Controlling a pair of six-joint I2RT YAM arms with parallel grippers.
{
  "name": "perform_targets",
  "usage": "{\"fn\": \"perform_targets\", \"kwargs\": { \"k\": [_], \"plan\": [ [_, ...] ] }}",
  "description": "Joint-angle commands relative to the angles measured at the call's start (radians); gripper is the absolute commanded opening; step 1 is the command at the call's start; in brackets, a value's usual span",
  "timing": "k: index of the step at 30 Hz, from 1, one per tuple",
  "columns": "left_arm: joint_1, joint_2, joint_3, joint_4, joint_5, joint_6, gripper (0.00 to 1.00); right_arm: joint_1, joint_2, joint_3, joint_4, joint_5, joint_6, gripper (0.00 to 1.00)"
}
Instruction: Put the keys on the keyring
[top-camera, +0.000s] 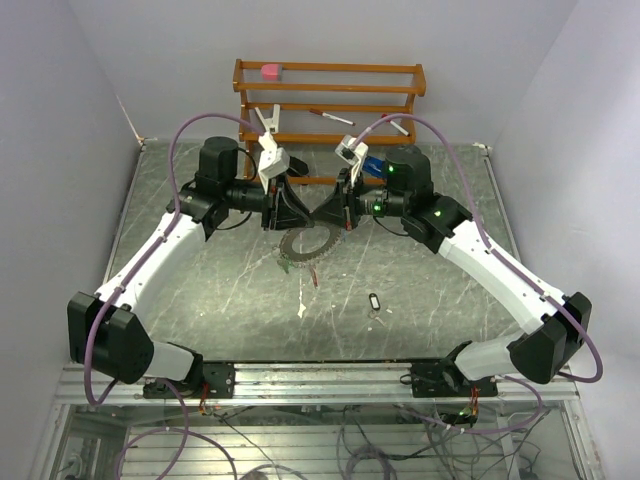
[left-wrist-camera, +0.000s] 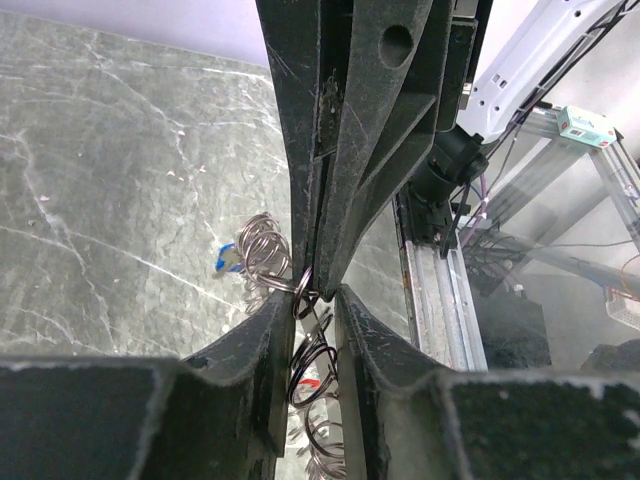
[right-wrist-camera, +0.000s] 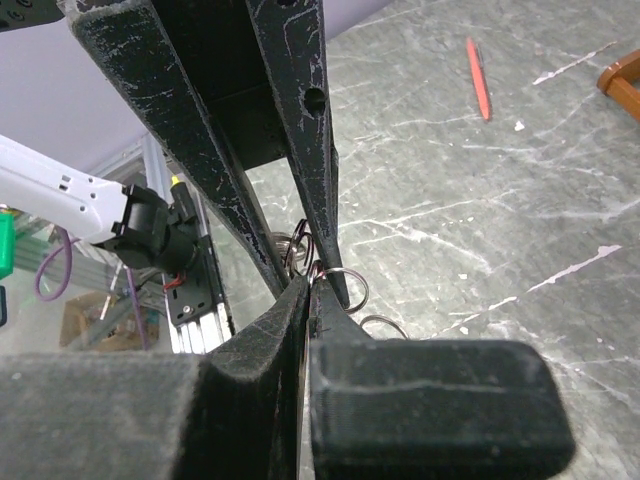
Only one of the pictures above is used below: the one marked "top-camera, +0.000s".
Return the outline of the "round metal keyring disc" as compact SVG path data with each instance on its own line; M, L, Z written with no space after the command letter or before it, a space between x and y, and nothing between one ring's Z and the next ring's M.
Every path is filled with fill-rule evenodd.
M327 223L288 230L280 240L279 259L290 266L305 267L328 256L342 241L343 230Z

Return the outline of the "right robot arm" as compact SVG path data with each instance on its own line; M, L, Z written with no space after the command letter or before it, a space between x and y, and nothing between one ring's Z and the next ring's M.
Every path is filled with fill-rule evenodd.
M452 197L435 191L431 164L414 145L389 149L385 183L366 185L349 169L311 213L313 222L352 230L363 216L395 217L404 232L452 262L484 287L515 319L519 332L484 342L467 341L440 360L442 387L459 396L477 380L519 373L547 384L581 348L592 304L550 286L517 262Z

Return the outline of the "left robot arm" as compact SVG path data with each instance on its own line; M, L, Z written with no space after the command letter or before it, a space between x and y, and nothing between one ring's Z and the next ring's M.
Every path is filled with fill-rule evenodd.
M152 236L95 293L79 292L69 301L70 353L83 364L86 382L93 372L100 372L114 383L166 379L182 397L202 389L202 355L153 340L144 325L164 284L220 229L232 210L259 213L264 227L274 230L308 224L309 211L288 181L291 175L307 176L306 164L272 145L250 160L253 170L241 178L238 157L243 151L231 138L207 138L193 178L167 205Z

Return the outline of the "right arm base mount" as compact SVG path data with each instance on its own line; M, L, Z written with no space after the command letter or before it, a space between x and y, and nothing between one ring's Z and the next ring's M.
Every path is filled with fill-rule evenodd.
M489 377L468 380L455 366L457 356L470 344L471 341L461 343L445 357L412 359L399 382L411 388L414 398L497 397L498 388Z

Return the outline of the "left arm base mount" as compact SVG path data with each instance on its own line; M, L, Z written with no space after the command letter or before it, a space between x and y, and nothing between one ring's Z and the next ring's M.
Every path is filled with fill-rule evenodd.
M153 380L144 385L142 396L147 400L170 399L177 392L186 399L231 399L235 379L233 363L197 361L184 380Z

